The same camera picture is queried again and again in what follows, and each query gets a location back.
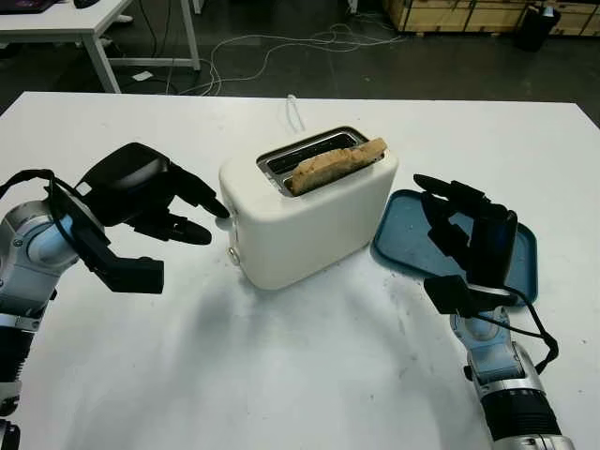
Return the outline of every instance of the white toaster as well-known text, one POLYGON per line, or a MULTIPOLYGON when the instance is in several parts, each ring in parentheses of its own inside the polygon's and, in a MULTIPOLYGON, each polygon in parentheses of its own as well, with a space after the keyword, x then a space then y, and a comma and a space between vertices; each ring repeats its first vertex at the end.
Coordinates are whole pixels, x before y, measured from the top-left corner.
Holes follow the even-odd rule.
POLYGON ((389 149, 382 159, 325 186, 297 197, 288 190, 299 162, 366 141, 341 127, 223 164, 219 181, 232 213, 230 252, 252 283, 283 288, 370 241, 398 166, 389 149))

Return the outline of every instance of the gray floor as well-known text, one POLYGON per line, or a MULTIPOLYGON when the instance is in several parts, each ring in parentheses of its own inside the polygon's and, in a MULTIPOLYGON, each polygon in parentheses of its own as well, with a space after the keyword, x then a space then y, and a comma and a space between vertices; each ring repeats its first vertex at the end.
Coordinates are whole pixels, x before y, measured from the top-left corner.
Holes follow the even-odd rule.
MULTIPOLYGON (((152 52, 151 35, 139 2, 134 0, 129 9, 135 23, 110 31, 127 55, 152 52)), ((169 2, 143 0, 143 4, 160 49, 169 2)), ((361 12, 373 15, 357 19, 346 14, 344 0, 206 0, 202 16, 194 21, 201 56, 209 58, 214 46, 227 38, 247 34, 308 38, 333 23, 346 23, 355 33, 375 38, 395 38, 384 16, 377 15, 382 13, 379 4, 363 1, 361 12)), ((179 1, 172 0, 172 19, 164 45, 167 56, 186 55, 180 18, 179 1)), ((265 53, 278 44, 280 41, 253 37, 222 46, 216 59, 221 76, 237 78, 256 73, 265 53)), ((169 70, 150 69, 155 78, 132 81, 131 75, 141 70, 115 70, 124 92, 164 94, 169 70)), ((209 80, 207 67, 200 75, 188 68, 172 71, 172 89, 177 91, 209 80)), ((83 50, 74 45, 50 44, 28 45, 17 55, 0 60, 0 112, 23 90, 101 92, 83 50)), ((336 53, 291 46, 272 53, 261 77, 226 82, 220 94, 572 101, 600 125, 600 39, 555 37, 536 53, 516 49, 510 37, 490 36, 405 37, 393 44, 336 53)))

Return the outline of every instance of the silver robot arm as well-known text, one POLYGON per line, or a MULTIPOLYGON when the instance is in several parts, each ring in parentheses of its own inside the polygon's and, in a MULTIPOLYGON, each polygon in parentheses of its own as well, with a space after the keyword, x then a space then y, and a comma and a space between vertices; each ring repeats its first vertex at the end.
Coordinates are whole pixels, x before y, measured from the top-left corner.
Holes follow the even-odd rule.
MULTIPOLYGON (((72 220, 62 218, 70 229, 72 220)), ((0 223, 0 417, 18 406, 20 373, 60 276, 78 260, 53 223, 48 204, 27 202, 0 223)), ((0 420, 0 449, 17 448, 20 431, 0 420)))
MULTIPOLYGON (((510 326, 504 307, 487 316, 510 326)), ((465 375, 484 409, 494 450, 575 450, 561 434, 530 356, 508 329, 456 314, 450 326, 468 351, 465 375)))
MULTIPOLYGON (((81 259, 106 286, 120 293, 161 293, 164 265, 147 257, 120 258, 104 227, 120 223, 163 241, 206 245, 204 227, 172 214, 175 196, 219 218, 229 212, 200 178, 140 143, 114 151, 76 188, 48 170, 22 171, 0 186, 0 198, 18 183, 49 181, 48 198, 23 203, 0 223, 0 417, 19 403, 20 374, 56 284, 81 259)), ((16 450, 20 430, 0 420, 0 450, 16 450)))
POLYGON ((425 190, 421 204, 431 226, 429 238, 445 256, 455 259, 461 276, 425 280, 427 295, 468 352, 465 376, 475 386, 486 415, 494 450, 573 450, 561 434, 538 374, 559 354, 558 343, 541 323, 533 305, 507 288, 518 219, 514 211, 492 203, 481 191, 459 182, 445 183, 424 175, 414 181, 425 190), (456 212, 473 219, 470 234, 449 218, 456 212), (510 325, 504 307, 527 306, 539 333, 510 325), (534 366, 510 331, 541 338, 546 358, 534 366))

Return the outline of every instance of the wooden crate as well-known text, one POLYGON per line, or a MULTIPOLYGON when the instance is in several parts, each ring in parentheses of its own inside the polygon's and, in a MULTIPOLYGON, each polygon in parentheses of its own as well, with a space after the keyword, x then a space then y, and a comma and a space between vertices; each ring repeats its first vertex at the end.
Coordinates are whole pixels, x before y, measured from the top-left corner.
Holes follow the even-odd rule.
MULTIPOLYGON (((398 31, 508 33, 520 24, 530 0, 383 0, 398 31)), ((546 2, 561 12, 552 35, 600 36, 600 7, 546 2)))
POLYGON ((600 36, 600 7, 596 7, 587 25, 581 32, 582 36, 600 36))
POLYGON ((387 10, 398 31, 463 31, 471 11, 470 1, 415 0, 408 5, 388 0, 387 10))
POLYGON ((512 32, 517 27, 527 4, 521 1, 480 2, 472 10, 465 31, 469 32, 512 32))

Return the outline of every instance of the plastic tray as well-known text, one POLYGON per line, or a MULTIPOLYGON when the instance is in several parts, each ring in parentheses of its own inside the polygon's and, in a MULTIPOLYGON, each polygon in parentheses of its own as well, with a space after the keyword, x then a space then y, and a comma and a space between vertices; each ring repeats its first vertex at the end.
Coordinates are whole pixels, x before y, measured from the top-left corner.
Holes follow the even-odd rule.
MULTIPOLYGON (((471 233, 471 218, 458 213, 450 221, 462 227, 466 233, 471 233)), ((456 274, 465 276, 465 271, 454 259, 444 256, 429 240, 430 228, 421 207, 419 192, 408 189, 394 192, 373 239, 372 249, 376 260, 390 268, 413 271, 423 277, 456 274)), ((506 283, 527 295, 532 302, 537 297, 535 236, 520 223, 506 283)))

